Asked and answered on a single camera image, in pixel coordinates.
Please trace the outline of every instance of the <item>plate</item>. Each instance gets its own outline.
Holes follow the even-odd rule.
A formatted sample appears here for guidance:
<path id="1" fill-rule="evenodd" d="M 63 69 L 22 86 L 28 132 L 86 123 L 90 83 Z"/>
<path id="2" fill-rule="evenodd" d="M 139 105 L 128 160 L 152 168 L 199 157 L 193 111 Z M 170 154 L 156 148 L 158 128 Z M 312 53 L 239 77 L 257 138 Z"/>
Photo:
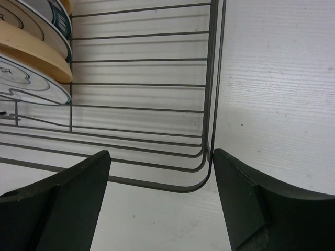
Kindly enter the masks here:
<path id="1" fill-rule="evenodd" d="M 51 46 L 33 35 L 0 20 L 0 53 L 29 65 L 61 83 L 72 81 L 64 58 Z"/>
<path id="2" fill-rule="evenodd" d="M 70 94 L 46 75 L 0 54 L 0 96 L 41 105 L 70 104 Z"/>
<path id="3" fill-rule="evenodd" d="M 59 0 L 23 0 L 51 22 L 65 38 L 70 38 L 71 21 Z"/>
<path id="4" fill-rule="evenodd" d="M 70 60 L 71 47 L 62 33 L 46 18 L 21 0 L 1 0 L 0 20 L 20 28 L 53 47 Z"/>
<path id="5" fill-rule="evenodd" d="M 72 0 L 60 0 L 62 5 L 64 6 L 66 12 L 70 15 L 72 14 L 73 10 L 73 3 Z"/>

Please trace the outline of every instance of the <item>yellow plate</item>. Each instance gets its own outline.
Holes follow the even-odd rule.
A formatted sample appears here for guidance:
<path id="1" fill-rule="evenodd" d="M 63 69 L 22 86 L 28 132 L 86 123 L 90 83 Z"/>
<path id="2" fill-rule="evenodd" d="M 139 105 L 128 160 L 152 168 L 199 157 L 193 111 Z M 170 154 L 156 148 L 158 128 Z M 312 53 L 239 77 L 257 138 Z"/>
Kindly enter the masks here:
<path id="1" fill-rule="evenodd" d="M 71 15 L 73 10 L 73 3 L 72 0 L 60 0 L 62 5 L 64 6 L 66 12 Z"/>
<path id="2" fill-rule="evenodd" d="M 0 53 L 33 67 L 61 83 L 72 81 L 65 59 L 45 42 L 0 20 Z"/>

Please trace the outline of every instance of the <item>white wooden surface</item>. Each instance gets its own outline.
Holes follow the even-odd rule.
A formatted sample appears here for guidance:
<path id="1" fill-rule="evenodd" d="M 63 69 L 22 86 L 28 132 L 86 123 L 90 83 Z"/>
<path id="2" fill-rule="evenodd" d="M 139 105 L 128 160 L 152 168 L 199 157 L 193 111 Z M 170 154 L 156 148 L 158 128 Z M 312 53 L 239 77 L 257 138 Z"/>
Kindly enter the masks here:
<path id="1" fill-rule="evenodd" d="M 228 0 L 216 136 L 216 147 L 254 168 L 332 194 L 334 11 L 327 0 Z M 67 167 L 81 160 L 0 152 Z M 0 165 L 0 193 L 51 174 Z M 92 243 L 99 250 L 230 250 L 214 176 L 187 195 L 109 183 Z"/>

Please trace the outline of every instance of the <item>wire rack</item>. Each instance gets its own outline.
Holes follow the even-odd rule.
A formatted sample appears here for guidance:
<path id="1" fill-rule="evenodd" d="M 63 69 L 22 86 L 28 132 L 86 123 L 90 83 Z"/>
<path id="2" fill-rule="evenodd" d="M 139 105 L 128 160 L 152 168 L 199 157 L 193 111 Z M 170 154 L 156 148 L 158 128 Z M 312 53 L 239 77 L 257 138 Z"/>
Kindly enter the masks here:
<path id="1" fill-rule="evenodd" d="M 94 6 L 71 17 L 74 81 L 66 87 L 72 103 L 50 107 L 3 98 L 0 145 L 77 157 L 108 149 L 114 163 L 132 167 L 129 172 L 165 170 L 163 176 L 188 181 L 156 182 L 143 174 L 110 175 L 111 182 L 172 192 L 199 189 L 211 172 L 225 1 L 105 12 L 105 6 Z M 15 158 L 0 162 L 63 169 Z M 195 184 L 191 173 L 201 173 Z"/>

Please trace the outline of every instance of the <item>black wire rack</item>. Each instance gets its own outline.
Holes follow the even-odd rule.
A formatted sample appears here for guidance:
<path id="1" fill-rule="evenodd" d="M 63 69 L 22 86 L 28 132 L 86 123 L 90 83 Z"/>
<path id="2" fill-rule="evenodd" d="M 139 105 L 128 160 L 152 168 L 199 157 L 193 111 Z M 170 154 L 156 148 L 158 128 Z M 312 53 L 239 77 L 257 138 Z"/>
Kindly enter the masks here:
<path id="1" fill-rule="evenodd" d="M 207 182 L 211 173 L 211 156 L 214 148 L 216 114 L 218 107 L 225 5 L 225 1 L 211 0 L 210 2 L 204 3 L 73 15 L 71 19 L 74 33 L 73 37 L 70 39 L 70 45 L 73 49 L 73 58 L 69 63 L 74 72 L 74 81 L 67 86 L 69 93 L 72 96 L 71 104 L 59 105 L 52 100 L 47 100 L 59 105 L 50 108 L 50 106 L 26 104 L 11 99 L 8 96 L 2 96 L 3 99 L 0 100 L 0 105 L 7 108 L 6 111 L 0 113 L 0 120 L 2 120 L 0 123 L 2 128 L 0 135 L 19 137 L 21 139 L 25 138 L 32 141 L 47 141 L 50 142 L 50 144 L 48 147 L 45 147 L 34 145 L 33 143 L 23 144 L 21 142 L 1 141 L 0 145 L 78 157 L 88 157 L 94 154 L 97 149 L 102 148 L 110 150 L 111 156 L 114 156 L 113 152 L 116 150 L 125 151 L 126 153 L 123 155 L 124 157 L 112 157 L 112 162 L 138 167 L 142 166 L 170 170 L 174 172 L 174 175 L 180 173 L 197 173 L 209 162 L 206 177 L 202 178 L 197 184 L 190 186 L 164 184 L 161 182 L 119 176 L 109 177 L 109 181 L 111 182 L 171 192 L 192 192 L 201 188 Z M 106 36 L 86 36 L 84 32 L 82 34 L 80 30 L 76 31 L 76 24 L 80 25 L 84 23 L 97 25 L 98 23 L 99 25 L 103 25 L 104 22 L 108 22 L 112 16 L 133 15 L 135 13 L 144 13 L 145 15 L 145 13 L 156 13 L 157 11 L 173 12 L 177 9 L 183 13 L 185 12 L 184 10 L 189 8 L 201 9 L 201 14 L 194 16 L 208 16 L 208 23 L 206 23 L 206 21 L 204 22 L 205 24 L 208 24 L 207 30 L 199 31 L 195 29 L 192 31 L 162 33 L 136 33 L 134 31 L 135 34 L 120 34 L 115 36 L 110 36 L 109 34 Z M 219 18 L 220 10 L 222 10 L 222 18 Z M 218 34 L 220 34 L 219 44 L 217 44 Z M 90 43 L 91 41 L 98 42 L 98 45 L 103 44 L 106 48 L 111 41 L 119 41 L 119 43 L 122 44 L 125 39 L 129 41 L 132 39 L 143 38 L 178 38 L 177 41 L 183 43 L 185 40 L 189 41 L 190 37 L 195 38 L 196 41 L 206 41 L 206 56 L 128 59 L 120 57 L 104 58 L 104 55 L 101 55 L 100 58 L 97 59 L 94 57 L 85 58 L 86 53 L 83 53 L 80 49 L 76 49 L 77 47 L 85 48 L 87 43 Z M 149 72 L 154 72 L 156 66 L 162 66 L 165 69 L 164 74 L 170 74 L 171 77 L 173 77 L 174 71 L 171 70 L 169 72 L 168 69 L 177 69 L 183 64 L 187 65 L 189 69 L 190 67 L 194 67 L 195 69 L 193 72 L 198 72 L 199 68 L 203 67 L 203 70 L 200 72 L 204 73 L 204 82 L 202 83 L 202 78 L 200 78 L 198 83 L 154 83 L 153 81 L 141 81 L 139 83 L 124 83 L 123 81 L 120 81 L 114 83 L 111 82 L 114 81 L 113 73 L 108 76 L 108 81 L 91 81 L 91 78 L 89 78 L 90 81 L 87 81 L 82 77 L 82 75 L 85 75 L 86 67 L 101 66 L 106 67 L 107 69 L 112 69 L 109 67 L 119 64 L 124 67 L 127 67 L 128 65 L 131 67 L 138 65 L 143 66 L 143 64 L 145 64 L 147 67 L 153 69 L 152 71 L 149 70 Z M 112 102 L 112 104 L 110 100 L 113 98 L 108 95 L 106 99 L 102 98 L 99 103 L 96 101 L 90 102 L 89 100 L 80 97 L 80 95 L 86 95 L 86 93 L 83 94 L 83 92 L 88 92 L 92 99 L 94 94 L 91 93 L 90 87 L 99 87 L 101 88 L 102 93 L 109 88 L 124 88 L 122 89 L 122 93 L 126 93 L 125 95 L 127 95 L 128 88 L 134 88 L 132 90 L 133 93 L 151 92 L 151 96 L 144 95 L 144 97 L 142 97 L 142 99 L 150 100 L 147 102 L 150 103 L 150 105 L 137 104 L 137 106 L 132 106 L 131 104 L 122 101 L 122 94 L 116 94 L 116 99 L 118 99 L 118 101 L 114 103 Z M 162 104 L 162 98 L 160 96 L 163 95 L 162 93 L 172 93 L 173 95 L 170 96 L 173 96 L 175 101 L 172 98 L 171 103 Z M 179 99 L 184 98 L 181 93 L 189 93 L 190 96 L 196 96 L 196 105 L 192 105 L 192 102 L 190 101 L 187 108 L 179 109 L 178 104 L 174 103 L 178 103 Z M 89 123 L 84 123 L 82 119 L 82 117 L 85 117 L 85 110 L 90 110 L 90 114 L 93 115 L 93 117 L 89 119 Z M 102 123 L 102 121 L 108 120 L 109 117 L 113 117 L 115 114 L 118 118 L 120 117 L 117 123 L 115 123 L 115 121 L 110 124 Z M 132 122 L 122 121 L 122 118 L 125 118 L 126 116 L 135 116 L 135 119 Z M 147 124 L 140 124 L 141 129 L 134 129 L 134 127 L 129 125 L 131 123 L 136 123 L 136 116 L 141 116 L 144 120 L 148 121 Z M 152 127 L 148 126 L 152 121 L 157 123 L 155 119 L 166 120 L 168 121 L 167 125 L 165 127 L 160 127 L 158 125 Z M 195 121 L 194 124 L 197 124 L 197 127 L 190 129 L 188 126 L 184 126 L 188 123 L 187 121 L 191 121 L 192 123 Z M 177 123 L 179 127 L 173 128 L 174 123 Z M 72 149 L 76 150 L 65 151 L 63 147 L 53 147 L 57 143 L 73 145 L 74 147 L 72 147 Z M 86 146 L 89 150 L 80 151 L 80 146 Z M 153 156 L 152 159 L 147 158 L 146 154 Z M 199 160 L 199 163 L 192 166 L 193 163 L 195 163 L 195 161 L 191 161 L 193 159 Z M 178 164 L 169 164 L 170 162 L 184 163 L 184 161 L 187 160 L 190 160 L 191 166 L 185 167 L 178 166 Z M 63 169 L 57 166 L 48 166 L 10 158 L 0 158 L 0 162 L 54 172 L 59 172 Z"/>

